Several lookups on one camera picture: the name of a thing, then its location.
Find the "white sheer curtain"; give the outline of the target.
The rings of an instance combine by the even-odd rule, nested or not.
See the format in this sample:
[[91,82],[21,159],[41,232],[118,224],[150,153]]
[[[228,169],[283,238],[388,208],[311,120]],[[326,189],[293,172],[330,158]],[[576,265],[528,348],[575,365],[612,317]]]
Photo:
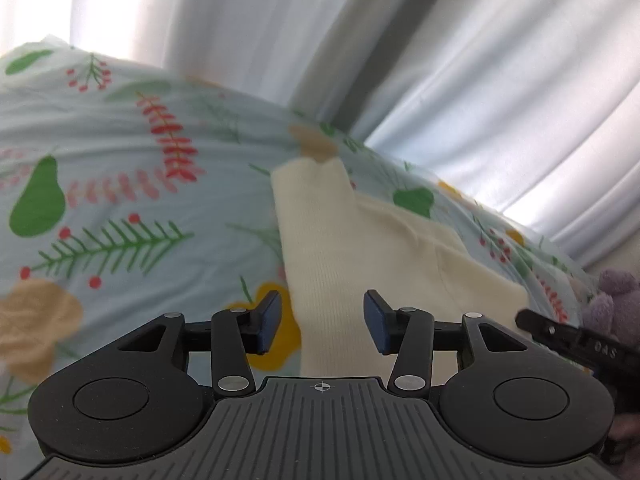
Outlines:
[[56,38],[323,119],[584,266],[639,264],[639,0],[1,0]]

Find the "purple plush toy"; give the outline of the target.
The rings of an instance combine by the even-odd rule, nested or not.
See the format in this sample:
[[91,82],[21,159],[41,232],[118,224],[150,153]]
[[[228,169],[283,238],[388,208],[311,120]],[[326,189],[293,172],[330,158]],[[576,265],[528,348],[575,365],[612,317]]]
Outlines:
[[582,311],[582,326],[629,348],[639,348],[639,280],[627,271],[606,269],[599,293]]

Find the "cream knit sweater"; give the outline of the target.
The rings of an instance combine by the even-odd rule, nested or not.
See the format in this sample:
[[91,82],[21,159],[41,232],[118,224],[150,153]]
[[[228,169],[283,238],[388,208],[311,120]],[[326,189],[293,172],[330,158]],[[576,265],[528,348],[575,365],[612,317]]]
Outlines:
[[390,376],[393,360],[364,322],[369,289],[446,322],[480,312],[514,328],[529,305],[522,285],[474,260],[449,226],[355,191],[338,159],[291,160],[271,184],[304,376]]

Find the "floral light blue bedsheet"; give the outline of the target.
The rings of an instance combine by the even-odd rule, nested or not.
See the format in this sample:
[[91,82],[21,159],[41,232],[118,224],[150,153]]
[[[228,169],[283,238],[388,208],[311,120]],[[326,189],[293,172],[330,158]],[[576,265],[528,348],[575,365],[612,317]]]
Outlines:
[[575,325],[596,284],[544,237],[325,122],[60,42],[1,60],[1,474],[42,459],[26,416],[47,377],[153,318],[282,297],[257,377],[302,375],[271,175],[338,159],[352,188],[449,226]]

